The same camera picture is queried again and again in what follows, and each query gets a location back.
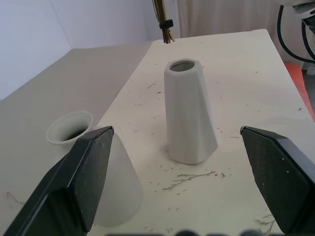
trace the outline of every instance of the white wall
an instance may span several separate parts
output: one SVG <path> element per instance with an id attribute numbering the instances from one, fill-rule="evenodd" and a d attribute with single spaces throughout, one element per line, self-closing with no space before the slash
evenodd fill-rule
<path id="1" fill-rule="evenodd" d="M 73 48 L 112 46 L 147 40 L 142 0 L 51 2 Z"/>
<path id="2" fill-rule="evenodd" d="M 164 0 L 168 19 L 173 20 L 171 28 L 174 38 L 180 38 L 177 0 Z M 163 39 L 162 31 L 158 26 L 153 4 L 151 0 L 143 0 L 143 11 L 145 17 L 146 32 L 149 41 Z"/>
<path id="3" fill-rule="evenodd" d="M 0 99 L 70 49 L 49 0 L 1 0 Z"/>

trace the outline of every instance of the curtain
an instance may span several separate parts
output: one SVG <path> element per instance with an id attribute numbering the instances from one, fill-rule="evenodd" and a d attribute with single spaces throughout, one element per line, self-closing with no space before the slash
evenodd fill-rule
<path id="1" fill-rule="evenodd" d="M 178 0 L 181 37 L 267 29 L 283 61 L 302 66 L 303 63 L 289 56 L 278 41 L 279 7 L 276 0 Z M 301 20 L 292 7 L 284 8 L 282 36 L 291 51 L 306 57 Z"/>

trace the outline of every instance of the bundle of sticks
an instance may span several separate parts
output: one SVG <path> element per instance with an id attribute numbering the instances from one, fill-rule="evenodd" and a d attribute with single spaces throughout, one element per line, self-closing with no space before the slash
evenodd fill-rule
<path id="1" fill-rule="evenodd" d="M 175 42 L 173 34 L 169 29 L 173 26 L 173 21 L 167 19 L 164 0 L 152 0 L 152 3 L 159 27 L 163 33 L 164 43 L 170 43 L 171 40 Z"/>

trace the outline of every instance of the black cable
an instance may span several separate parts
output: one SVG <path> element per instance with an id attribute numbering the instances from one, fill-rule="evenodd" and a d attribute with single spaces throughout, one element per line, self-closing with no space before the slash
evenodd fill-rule
<path id="1" fill-rule="evenodd" d="M 290 49 L 285 45 L 284 40 L 282 39 L 282 35 L 281 35 L 281 18 L 282 18 L 283 11 L 284 11 L 284 6 L 280 5 L 280 9 L 278 13 L 278 20 L 277 20 L 277 34 L 278 34 L 278 39 L 281 46 L 286 51 L 286 53 L 288 53 L 291 57 L 304 61 L 304 62 L 315 64 L 315 60 L 309 60 L 306 58 L 299 57 L 298 55 L 295 55 L 293 52 L 291 52 Z"/>
<path id="2" fill-rule="evenodd" d="M 303 38 L 303 43 L 304 46 L 306 48 L 306 51 L 309 53 L 309 55 L 311 56 L 311 58 L 313 58 L 315 60 L 315 54 L 313 53 L 310 44 L 307 40 L 307 35 L 306 35 L 306 25 L 305 23 L 302 21 L 302 25 L 301 25 L 301 30 L 302 30 L 302 38 Z"/>

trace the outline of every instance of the table surface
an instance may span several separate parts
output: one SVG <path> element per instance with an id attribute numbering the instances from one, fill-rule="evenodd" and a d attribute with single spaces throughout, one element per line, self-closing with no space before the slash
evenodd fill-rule
<path id="1" fill-rule="evenodd" d="M 97 124 L 147 52 L 151 42 L 73 49 L 0 102 L 0 234 L 46 172 L 60 147 L 45 139 L 48 126 L 73 111 Z"/>
<path id="2" fill-rule="evenodd" d="M 219 148 L 198 165 L 169 158 L 163 71 L 171 60 L 201 62 L 207 80 Z M 93 226 L 105 233 L 162 233 L 180 229 L 236 235 L 244 229 L 268 231 L 270 211 L 252 175 L 242 125 L 289 137 L 315 162 L 315 126 L 266 30 L 155 41 L 111 104 L 99 126 L 113 125 L 143 186 L 139 211 L 120 226 Z M 163 190 L 180 174 L 194 178 Z M 280 232 L 277 224 L 272 232 Z"/>

